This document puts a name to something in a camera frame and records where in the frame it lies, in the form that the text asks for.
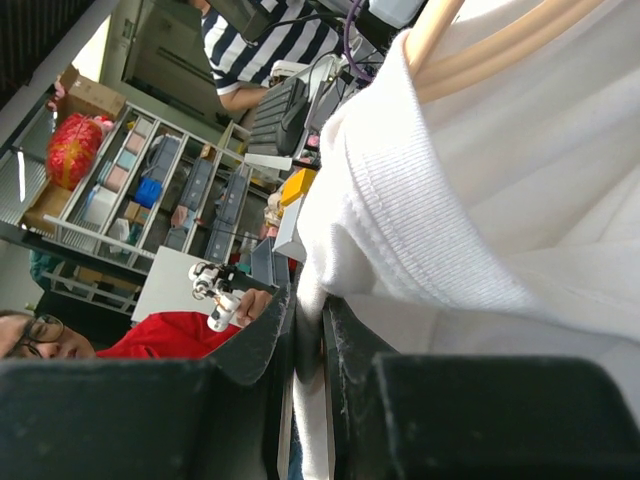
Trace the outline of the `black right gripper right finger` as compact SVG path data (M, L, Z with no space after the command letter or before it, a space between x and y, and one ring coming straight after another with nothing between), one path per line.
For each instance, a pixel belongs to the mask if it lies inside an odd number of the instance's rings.
M613 379L561 357L401 354L347 303L323 309L334 479L635 479Z

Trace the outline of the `person in striped shirt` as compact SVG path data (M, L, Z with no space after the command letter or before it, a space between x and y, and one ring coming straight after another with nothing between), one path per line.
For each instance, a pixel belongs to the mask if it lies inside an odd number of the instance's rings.
M278 24L251 42L206 1L186 3L200 13L204 53L221 105L229 112L258 106L278 61L311 65L329 53L341 54L343 37L316 18L305 1L264 1Z

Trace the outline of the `metal storage shelf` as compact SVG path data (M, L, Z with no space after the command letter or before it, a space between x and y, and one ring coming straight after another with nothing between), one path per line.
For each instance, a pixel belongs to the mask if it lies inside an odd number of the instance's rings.
M230 122L208 143L127 104L75 189L45 183L20 225L59 247L146 272L160 247L190 249L216 184L247 174L248 136Z

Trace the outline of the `red patterned bag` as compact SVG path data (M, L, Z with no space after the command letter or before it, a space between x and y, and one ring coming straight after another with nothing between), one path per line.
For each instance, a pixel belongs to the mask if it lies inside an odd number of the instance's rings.
M106 116L73 113L66 118L47 146L49 180L73 191L89 173L104 138L113 127L114 122Z

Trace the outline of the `cream wooden hanger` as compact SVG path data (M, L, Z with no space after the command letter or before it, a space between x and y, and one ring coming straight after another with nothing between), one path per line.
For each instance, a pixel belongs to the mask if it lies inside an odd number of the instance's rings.
M464 5L430 1L404 43L407 68L421 103L484 81L538 51L602 4L602 0L543 1L511 24L465 50L430 61Z

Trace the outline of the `cardboard box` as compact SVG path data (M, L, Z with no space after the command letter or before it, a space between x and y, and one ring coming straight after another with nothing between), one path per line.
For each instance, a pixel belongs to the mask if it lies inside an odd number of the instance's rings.
M57 101L60 120L73 113L104 116L115 121L126 106L126 97L111 88L94 82L80 74L72 64L60 75L56 85L60 85L63 96Z

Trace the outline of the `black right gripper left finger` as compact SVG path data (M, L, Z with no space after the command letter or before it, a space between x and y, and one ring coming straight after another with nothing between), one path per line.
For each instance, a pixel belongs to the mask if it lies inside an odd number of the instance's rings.
M292 291L201 360L1 364L5 479L283 479Z

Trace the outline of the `white t-shirt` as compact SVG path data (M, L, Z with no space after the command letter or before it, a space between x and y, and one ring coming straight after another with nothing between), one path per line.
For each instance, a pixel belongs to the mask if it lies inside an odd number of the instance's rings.
M639 408L639 5L604 1L425 100L401 32L321 134L297 229L302 474L330 475L315 331L328 295L404 351L592 360Z

